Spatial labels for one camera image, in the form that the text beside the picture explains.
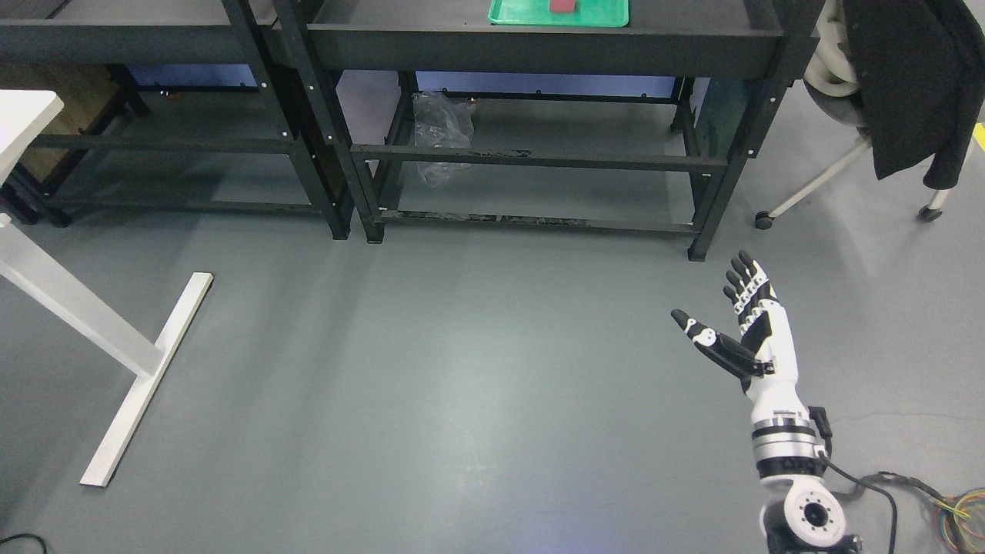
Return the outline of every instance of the black jacket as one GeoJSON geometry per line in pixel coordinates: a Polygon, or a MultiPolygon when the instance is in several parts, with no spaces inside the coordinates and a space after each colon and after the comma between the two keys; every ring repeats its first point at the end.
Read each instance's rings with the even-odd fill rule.
{"type": "Polygon", "coordinates": [[[924,184],[957,184],[985,100],[985,39],[961,0],[842,0],[876,177],[934,161],[924,184]]]}

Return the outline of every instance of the chair wheel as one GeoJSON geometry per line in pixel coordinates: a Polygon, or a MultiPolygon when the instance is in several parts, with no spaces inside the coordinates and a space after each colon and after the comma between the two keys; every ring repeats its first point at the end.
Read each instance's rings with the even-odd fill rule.
{"type": "Polygon", "coordinates": [[[917,213],[917,219],[924,223],[930,223],[944,214],[943,210],[934,210],[930,206],[924,206],[920,208],[920,212],[917,213]]]}
{"type": "Polygon", "coordinates": [[[755,227],[763,231],[773,227],[773,218],[769,217],[769,212],[763,211],[755,214],[755,227]]]}

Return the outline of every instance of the white robotic forearm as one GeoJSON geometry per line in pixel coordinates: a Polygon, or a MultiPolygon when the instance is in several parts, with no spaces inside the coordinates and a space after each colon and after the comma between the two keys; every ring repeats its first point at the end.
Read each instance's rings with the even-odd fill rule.
{"type": "Polygon", "coordinates": [[[733,258],[732,268],[725,296],[739,319],[741,341],[680,310],[671,316],[702,354],[739,378],[753,402],[756,469],[773,495],[760,513],[769,551],[857,552],[857,537],[845,535],[844,513],[821,479],[830,429],[823,408],[808,408],[797,396],[797,355],[787,312],[747,253],[733,258]]]}

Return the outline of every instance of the metal shelf frame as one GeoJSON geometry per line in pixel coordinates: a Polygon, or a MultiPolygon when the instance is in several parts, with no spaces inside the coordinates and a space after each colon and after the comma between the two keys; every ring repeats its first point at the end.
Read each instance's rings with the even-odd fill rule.
{"type": "MultiPolygon", "coordinates": [[[[41,135],[34,147],[65,148],[70,154],[52,178],[38,182],[23,171],[8,181],[24,202],[55,225],[66,225],[59,207],[98,206],[127,209],[218,211],[268,214],[316,214],[329,225],[332,237],[348,237],[352,195],[332,153],[316,128],[311,107],[297,73],[278,65],[262,37],[262,28],[275,23],[269,0],[72,0],[22,3],[0,14],[0,59],[15,63],[103,64],[120,88],[122,100],[80,135],[41,135]],[[254,15],[260,14],[260,21],[254,15]],[[266,112],[276,129],[272,136],[208,139],[203,137],[130,138],[102,135],[108,122],[127,102],[137,115],[146,115],[138,87],[124,64],[238,63],[247,64],[259,86],[266,112]],[[310,205],[197,201],[182,198],[142,201],[139,198],[59,198],[58,186],[90,150],[188,151],[287,155],[310,205]]],[[[24,212],[19,215],[29,216],[24,212]]]]}
{"type": "Polygon", "coordinates": [[[381,242],[385,225],[398,222],[563,227],[688,236],[689,259],[703,260],[747,160],[758,155],[786,89],[803,76],[817,46],[814,26],[822,1],[631,2],[630,24],[622,29],[492,26],[486,20],[488,0],[273,3],[278,23],[264,30],[266,41],[275,59],[299,73],[322,138],[353,191],[369,242],[381,242]],[[403,94],[383,146],[353,143],[329,77],[346,69],[400,75],[403,94]],[[677,106],[673,128],[682,131],[687,154],[628,157],[408,146],[411,95],[418,91],[415,71],[677,76],[682,80],[671,99],[677,106]],[[695,137],[687,84],[696,77],[745,83],[745,108],[722,152],[702,155],[695,137]],[[376,175],[366,167],[371,160],[380,163],[376,175]],[[686,172],[694,212],[686,225],[653,225],[404,211],[393,181],[405,161],[686,172]]]}

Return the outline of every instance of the red object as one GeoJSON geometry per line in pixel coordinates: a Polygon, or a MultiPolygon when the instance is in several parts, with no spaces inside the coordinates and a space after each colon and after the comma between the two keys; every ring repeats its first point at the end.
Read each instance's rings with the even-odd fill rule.
{"type": "Polygon", "coordinates": [[[551,13],[573,14],[575,0],[551,0],[551,13]]]}

